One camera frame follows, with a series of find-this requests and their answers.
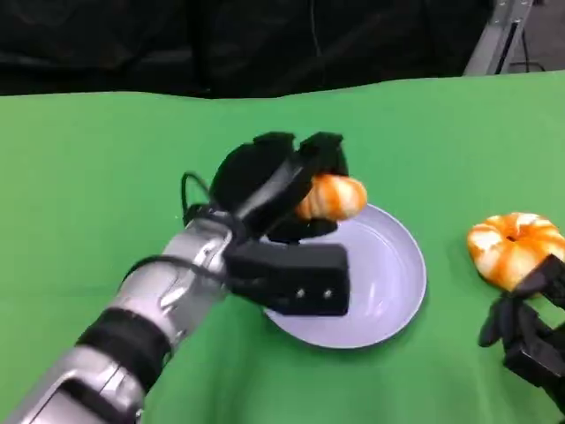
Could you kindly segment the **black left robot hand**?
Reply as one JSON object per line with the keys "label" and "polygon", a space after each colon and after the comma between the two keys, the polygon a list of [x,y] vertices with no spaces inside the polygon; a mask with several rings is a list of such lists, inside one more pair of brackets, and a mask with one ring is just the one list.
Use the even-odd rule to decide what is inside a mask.
{"label": "black left robot hand", "polygon": [[303,218],[298,204],[321,174],[347,176],[343,136],[317,132],[294,148],[295,136],[267,132],[230,152],[210,188],[219,209],[237,216],[257,239],[296,244],[337,230],[329,218]]}

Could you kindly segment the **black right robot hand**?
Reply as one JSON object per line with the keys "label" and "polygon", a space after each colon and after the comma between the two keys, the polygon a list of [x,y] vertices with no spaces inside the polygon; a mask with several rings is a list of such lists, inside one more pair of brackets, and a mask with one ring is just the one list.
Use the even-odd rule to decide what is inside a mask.
{"label": "black right robot hand", "polygon": [[478,336],[478,345],[502,342],[503,366],[540,387],[564,410],[564,326],[548,326],[527,299],[540,294],[564,308],[564,261],[548,255],[511,291],[490,306]]}

